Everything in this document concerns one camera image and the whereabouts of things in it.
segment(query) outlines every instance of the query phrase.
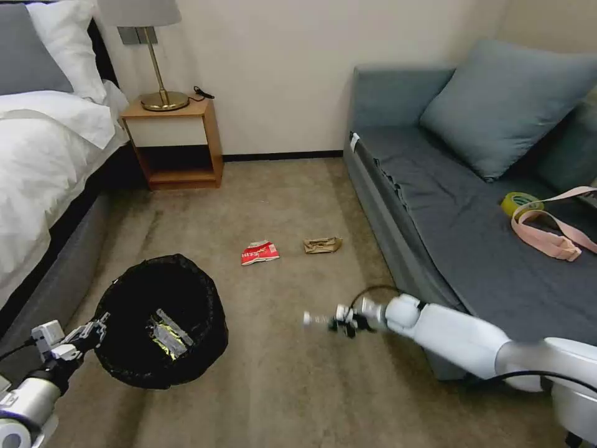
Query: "lamp shade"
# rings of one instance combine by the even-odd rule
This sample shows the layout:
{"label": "lamp shade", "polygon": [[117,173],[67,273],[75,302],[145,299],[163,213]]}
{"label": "lamp shade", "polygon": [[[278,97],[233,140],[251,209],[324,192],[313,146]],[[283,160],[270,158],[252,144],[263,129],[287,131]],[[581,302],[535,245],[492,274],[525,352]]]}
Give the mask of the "lamp shade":
{"label": "lamp shade", "polygon": [[182,20],[175,0],[98,0],[98,6],[107,25],[149,27]]}

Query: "yellow tape roll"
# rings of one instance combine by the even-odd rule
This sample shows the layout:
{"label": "yellow tape roll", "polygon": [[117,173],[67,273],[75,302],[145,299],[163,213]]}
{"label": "yellow tape roll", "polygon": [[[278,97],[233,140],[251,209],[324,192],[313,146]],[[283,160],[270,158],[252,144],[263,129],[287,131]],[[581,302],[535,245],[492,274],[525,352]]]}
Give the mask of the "yellow tape roll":
{"label": "yellow tape roll", "polygon": [[[520,192],[512,192],[508,193],[504,200],[502,201],[501,207],[504,213],[512,218],[512,215],[519,208],[521,205],[525,205],[529,202],[533,202],[538,200],[538,198],[531,196],[526,193]],[[522,215],[524,212],[528,212],[529,210],[543,210],[543,202],[538,202],[529,207],[525,208],[522,212],[518,213],[518,216]]]}

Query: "floor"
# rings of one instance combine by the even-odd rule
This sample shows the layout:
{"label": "floor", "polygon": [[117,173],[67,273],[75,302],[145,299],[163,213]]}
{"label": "floor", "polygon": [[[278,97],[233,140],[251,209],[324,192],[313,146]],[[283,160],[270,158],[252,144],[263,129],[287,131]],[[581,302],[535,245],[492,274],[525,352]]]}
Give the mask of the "floor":
{"label": "floor", "polygon": [[[324,236],[343,247],[303,252],[303,238]],[[242,250],[263,239],[281,259],[241,267]],[[167,391],[120,384],[89,354],[58,404],[50,447],[562,446],[544,396],[439,383],[421,349],[395,335],[302,327],[304,310],[331,314],[391,281],[341,159],[229,163],[219,190],[118,195],[76,320],[127,267],[176,252],[215,280],[228,349]]]}

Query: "brown paper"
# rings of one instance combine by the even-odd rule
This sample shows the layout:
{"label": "brown paper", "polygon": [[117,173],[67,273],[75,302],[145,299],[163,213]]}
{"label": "brown paper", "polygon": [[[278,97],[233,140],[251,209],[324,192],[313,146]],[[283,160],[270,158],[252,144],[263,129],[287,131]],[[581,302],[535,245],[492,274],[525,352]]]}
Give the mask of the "brown paper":
{"label": "brown paper", "polygon": [[329,253],[340,249],[342,238],[317,238],[316,240],[303,240],[305,253]]}

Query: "trash can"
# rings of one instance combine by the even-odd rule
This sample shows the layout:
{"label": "trash can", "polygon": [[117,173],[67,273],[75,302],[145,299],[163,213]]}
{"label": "trash can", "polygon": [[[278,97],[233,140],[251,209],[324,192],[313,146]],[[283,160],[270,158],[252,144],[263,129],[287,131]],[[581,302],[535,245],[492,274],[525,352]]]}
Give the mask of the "trash can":
{"label": "trash can", "polygon": [[213,280],[181,254],[144,261],[118,277],[95,318],[109,313],[95,352],[117,380],[167,389],[201,376],[228,345]]}

